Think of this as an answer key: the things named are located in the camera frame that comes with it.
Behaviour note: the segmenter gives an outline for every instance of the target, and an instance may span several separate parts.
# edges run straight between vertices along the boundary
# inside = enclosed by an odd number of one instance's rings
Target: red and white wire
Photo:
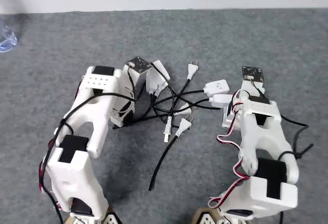
[[[221,135],[221,134],[219,134],[219,135],[216,137],[216,139],[217,139],[218,142],[220,142],[220,143],[222,143],[222,144],[231,144],[231,145],[233,145],[234,147],[236,147],[238,150],[240,150],[240,146],[239,146],[237,143],[235,143],[235,142],[233,142],[233,141],[230,141],[230,140],[223,140],[223,139],[221,139],[221,138],[223,138],[223,137],[228,137],[229,135],[231,135],[231,133],[232,133],[232,131],[233,131],[233,128],[234,128],[234,125],[235,125],[235,122],[236,122],[236,116],[237,116],[237,112],[234,111],[234,108],[235,108],[237,105],[241,105],[241,104],[242,104],[242,102],[237,102],[237,103],[235,103],[235,104],[233,105],[232,110],[233,110],[233,112],[235,113],[235,116],[234,116],[234,118],[233,118],[233,120],[232,120],[232,122],[231,122],[231,125],[230,125],[230,127],[229,127],[228,133],[227,133],[226,135]],[[239,183],[243,182],[243,181],[246,180],[246,179],[249,179],[249,176],[244,175],[244,174],[242,174],[242,173],[240,173],[240,172],[237,171],[237,168],[240,167],[241,163],[242,163],[242,157],[241,157],[241,158],[239,159],[239,161],[233,166],[233,172],[239,177],[239,179],[237,179],[237,180],[236,180],[236,181],[235,181],[235,182],[234,182],[234,183],[228,188],[228,190],[225,192],[225,194],[224,194],[222,197],[221,197],[221,196],[218,196],[218,197],[210,197],[210,200],[209,200],[209,202],[208,202],[208,206],[209,206],[209,208],[211,208],[211,209],[217,209],[217,208],[219,208],[219,207],[223,204],[223,202],[227,199],[227,197],[230,195],[230,193],[235,189],[235,187],[236,187]]]
[[[238,150],[240,150],[240,146],[239,146],[237,143],[235,143],[235,142],[233,142],[233,141],[231,141],[231,140],[223,140],[223,139],[221,139],[221,138],[228,137],[228,136],[231,135],[231,133],[232,133],[232,131],[233,131],[233,129],[234,129],[234,126],[235,126],[236,116],[237,116],[237,113],[235,113],[235,116],[234,116],[234,118],[233,118],[232,121],[231,121],[231,125],[230,125],[230,127],[229,127],[229,129],[228,129],[228,133],[225,134],[225,135],[219,134],[219,135],[216,137],[216,140],[217,140],[219,143],[221,143],[221,144],[231,144],[231,145],[233,145],[234,147],[236,147]]]

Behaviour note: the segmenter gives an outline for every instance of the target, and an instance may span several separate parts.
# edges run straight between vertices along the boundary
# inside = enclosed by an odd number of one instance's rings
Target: power plug
[[[227,94],[230,91],[228,83],[225,79],[209,82],[204,87],[204,93],[208,97],[213,97],[215,94]]]
[[[168,80],[170,80],[170,76],[160,60],[153,62],[153,64]],[[154,68],[148,70],[146,74],[146,90],[149,94],[158,96],[167,86],[168,83],[165,81],[163,76],[160,75],[160,73],[158,73]]]

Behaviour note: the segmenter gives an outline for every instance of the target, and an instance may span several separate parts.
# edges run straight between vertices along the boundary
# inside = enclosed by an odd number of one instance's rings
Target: circuit board
[[[242,66],[242,79],[264,83],[264,76],[261,68]]]
[[[138,72],[139,74],[145,73],[147,70],[149,70],[152,67],[152,65],[149,62],[142,59],[140,56],[133,58],[132,60],[128,61],[126,64],[130,66],[131,69]]]

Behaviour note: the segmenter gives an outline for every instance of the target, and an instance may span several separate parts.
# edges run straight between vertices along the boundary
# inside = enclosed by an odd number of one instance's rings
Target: white power plug
[[[168,80],[170,80],[170,76],[160,60],[153,62],[153,64]],[[165,81],[163,76],[160,75],[160,73],[158,73],[154,68],[148,70],[146,74],[146,90],[149,94],[159,96],[161,91],[167,86],[168,83]]]
[[[225,108],[231,102],[231,99],[231,94],[215,94],[210,97],[209,101],[213,107]]]
[[[227,94],[230,91],[228,83],[225,79],[209,82],[204,87],[204,93],[208,97],[213,97],[215,94]]]

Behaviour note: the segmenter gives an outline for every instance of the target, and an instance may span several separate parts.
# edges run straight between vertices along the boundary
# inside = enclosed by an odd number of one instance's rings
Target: black cable
[[[164,115],[160,115],[160,114],[158,114],[158,112],[157,112],[157,110],[156,110],[156,108],[153,106],[153,102],[156,100],[156,96],[153,96],[153,95],[151,95],[151,97],[150,97],[150,102],[151,102],[151,107],[152,107],[152,109],[154,110],[154,113],[155,113],[155,117],[157,117],[158,119],[160,119],[164,124],[166,124],[166,121],[162,118],[163,116],[168,116],[167,114],[164,114]],[[174,124],[171,124],[171,127],[173,127],[173,128],[179,128],[179,126],[177,126],[177,125],[174,125]]]
[[[168,153],[169,149],[173,146],[173,144],[176,142],[177,139],[178,139],[178,136],[174,136],[173,137],[173,139],[171,140],[171,142],[168,144],[168,146],[164,150],[162,156],[160,157],[160,160],[158,161],[157,166],[156,166],[156,168],[154,170],[153,176],[152,176],[152,178],[150,180],[148,191],[151,191],[154,188],[155,180],[156,180],[156,175],[158,173],[159,167],[160,167],[161,163],[163,162],[163,160],[164,160],[166,154]]]
[[[253,80],[251,80],[251,83],[252,83],[252,85],[256,88],[256,90],[259,92],[260,96],[267,98],[267,97],[264,95],[264,93],[261,92],[261,90],[259,90],[259,89],[255,86]],[[283,116],[283,115],[280,115],[280,116],[281,116],[281,118],[284,119],[285,121],[288,121],[289,123],[292,123],[292,124],[295,124],[295,125],[301,126],[302,128],[299,129],[299,130],[295,133],[295,135],[294,135],[294,138],[293,138],[293,146],[292,146],[293,151],[292,151],[292,152],[286,152],[286,151],[282,152],[282,153],[280,154],[280,156],[278,157],[278,158],[279,158],[278,160],[280,160],[280,159],[282,158],[282,156],[284,156],[284,154],[294,154],[294,156],[295,156],[296,159],[301,159],[302,156],[303,156],[306,152],[308,152],[308,151],[314,146],[314,144],[311,143],[311,144],[309,144],[304,150],[302,150],[301,152],[297,152],[297,141],[298,141],[298,137],[299,137],[299,135],[301,134],[301,132],[303,132],[304,130],[308,129],[309,126],[308,126],[308,124],[305,124],[305,123],[299,123],[299,122],[297,122],[297,121],[294,121],[294,120],[288,119],[287,117],[285,117],[285,116]]]
[[[279,224],[283,223],[283,211],[280,212]]]
[[[175,96],[176,97],[180,97],[181,100],[185,101],[186,103],[190,104],[190,105],[193,105],[195,107],[198,107],[198,108],[201,108],[201,109],[207,109],[207,110],[220,110],[221,108],[216,108],[216,107],[209,107],[209,106],[202,106],[202,105],[194,105],[193,102],[181,97],[181,96],[184,96],[184,95],[187,95],[187,94],[193,94],[193,93],[201,93],[201,92],[204,92],[203,90],[197,90],[197,91],[190,91],[190,92],[184,92],[184,93],[181,93],[181,94],[176,94]],[[164,101],[167,101],[167,100],[170,100],[172,97],[166,97],[164,99],[161,99],[157,102],[154,103],[154,105],[158,105]]]
[[[128,99],[130,101],[135,101],[135,99],[133,98],[130,98],[130,97],[127,97],[127,96],[124,96],[124,95],[121,95],[119,93],[98,93],[98,94],[95,94],[91,97],[89,97],[88,99],[86,99],[84,102],[82,102],[81,104],[79,104],[78,106],[76,106],[72,111],[70,111],[68,113],[68,115],[63,118],[60,123],[59,123],[59,126],[58,126],[58,129],[56,131],[56,134],[54,135],[53,137],[53,143],[50,143],[49,144],[49,147],[48,147],[48,151],[47,151],[47,154],[45,156],[45,159],[44,159],[44,162],[43,162],[43,166],[42,166],[42,173],[41,175],[39,175],[39,183],[41,184],[44,192],[49,196],[53,206],[55,207],[55,210],[56,210],[56,213],[58,215],[58,218],[59,218],[59,221],[60,221],[60,224],[63,224],[64,221],[63,221],[63,218],[62,218],[62,215],[60,214],[60,211],[59,211],[59,208],[56,204],[56,201],[54,199],[54,197],[51,195],[51,193],[49,192],[49,190],[46,188],[45,184],[44,184],[44,177],[45,177],[45,172],[46,172],[46,166],[47,166],[47,163],[48,163],[48,160],[49,160],[49,157],[50,157],[50,154],[51,154],[51,151],[52,151],[52,148],[54,147],[54,145],[56,144],[56,140],[58,138],[58,135],[61,131],[61,129],[63,128],[65,122],[78,110],[80,109],[83,105],[87,104],[89,101],[93,100],[94,98],[97,98],[97,97],[100,97],[100,96],[117,96],[117,97],[121,97],[121,98],[125,98],[125,99]]]
[[[179,94],[175,94],[174,97],[180,97],[180,99],[181,99],[181,96],[188,95],[188,94],[194,94],[194,93],[204,93],[204,90],[196,90],[196,91],[189,91],[189,92],[179,93]],[[170,100],[170,99],[172,99],[172,97],[163,98],[163,99],[155,102],[154,105],[159,105],[160,103],[163,103],[164,101],[167,101],[167,100]]]
[[[146,87],[146,82],[144,82],[143,85],[141,86],[141,89],[139,91],[139,94],[138,94],[136,100],[139,100],[140,99],[140,97],[142,95],[142,92],[144,91],[145,87]]]
[[[182,111],[187,110],[187,109],[189,109],[189,108],[191,108],[193,106],[198,106],[199,103],[202,103],[202,102],[205,102],[205,101],[208,101],[208,100],[209,100],[208,98],[204,98],[204,99],[199,100],[197,102],[190,103],[189,106],[187,106],[185,108],[182,108],[180,110],[173,110],[173,113],[182,112]],[[166,113],[170,112],[170,110],[165,110],[165,109],[161,109],[161,108],[157,108],[157,107],[155,107],[155,110],[158,110],[160,112],[166,112]]]
[[[157,98],[156,96],[150,95],[150,105],[151,105],[153,111],[155,112],[155,115],[157,116],[157,118],[160,119],[165,124],[166,123],[165,120],[161,116],[159,116],[157,110],[154,107],[154,102],[155,102],[156,98]]]
[[[165,75],[162,72],[160,72],[160,70],[153,63],[151,63],[151,65],[164,78],[164,80],[168,84],[168,87],[169,87],[169,89],[171,91],[171,95],[172,95],[172,106],[171,106],[171,114],[170,115],[173,115],[173,109],[174,109],[174,92],[173,92],[172,86],[171,86],[169,80],[165,77]]]
[[[133,79],[132,79],[132,77],[130,75],[130,68],[131,67],[128,68],[128,76],[129,76],[129,80],[130,80],[130,83],[131,83],[131,86],[132,86],[132,92],[133,92],[133,98],[134,98],[134,95],[135,95],[135,86],[134,86],[134,83],[133,83]]]
[[[187,86],[189,85],[189,83],[190,83],[190,80],[187,79],[186,83],[184,84],[183,88],[182,88],[181,91],[178,93],[178,95],[181,94],[181,93],[183,93],[183,92],[185,91],[185,89],[187,88]],[[175,106],[178,104],[179,99],[180,99],[180,97],[178,96],[178,97],[176,97],[176,99],[174,100],[173,109],[174,109]]]
[[[76,89],[76,92],[75,92],[75,96],[74,96],[74,100],[75,100],[76,97],[77,97],[78,90],[79,90],[79,88],[80,88],[81,83],[82,83],[82,80],[79,82],[79,84],[78,84],[78,86],[77,86],[77,89]]]
[[[63,122],[63,124],[68,127],[68,129],[71,131],[72,135],[74,134],[74,130],[73,128],[71,127],[71,125],[69,125],[66,121]]]

